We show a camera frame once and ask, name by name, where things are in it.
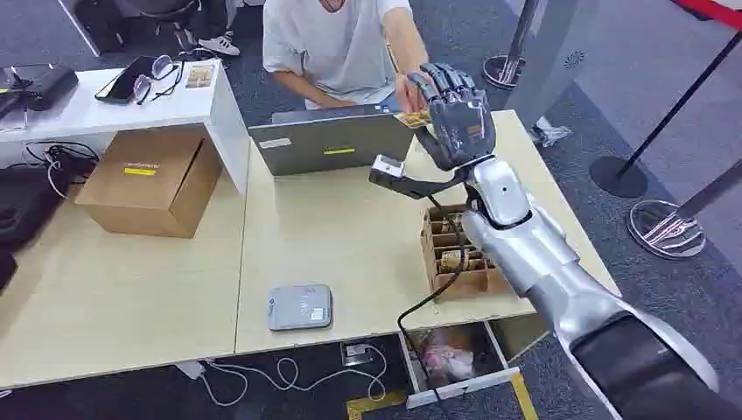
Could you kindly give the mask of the person's left hand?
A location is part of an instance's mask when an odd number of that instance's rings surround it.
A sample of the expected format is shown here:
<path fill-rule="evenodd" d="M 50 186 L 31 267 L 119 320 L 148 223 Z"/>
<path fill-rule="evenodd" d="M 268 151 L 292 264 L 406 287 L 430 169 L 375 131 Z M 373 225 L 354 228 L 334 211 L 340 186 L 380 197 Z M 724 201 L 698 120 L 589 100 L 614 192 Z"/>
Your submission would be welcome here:
<path fill-rule="evenodd" d="M 427 109 L 419 86 L 407 74 L 398 73 L 395 78 L 395 98 L 400 110 L 405 114 L 416 113 Z"/>

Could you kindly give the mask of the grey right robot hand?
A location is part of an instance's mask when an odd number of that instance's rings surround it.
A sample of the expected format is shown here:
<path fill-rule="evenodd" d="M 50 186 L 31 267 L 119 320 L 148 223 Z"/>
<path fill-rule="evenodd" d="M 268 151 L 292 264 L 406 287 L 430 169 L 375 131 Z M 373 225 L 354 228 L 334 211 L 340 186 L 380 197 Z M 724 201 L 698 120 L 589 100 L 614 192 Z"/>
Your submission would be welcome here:
<path fill-rule="evenodd" d="M 424 63 L 407 79 L 422 93 L 433 131 L 415 128 L 436 167 L 448 172 L 490 155 L 496 133 L 487 93 L 473 78 L 445 63 Z"/>

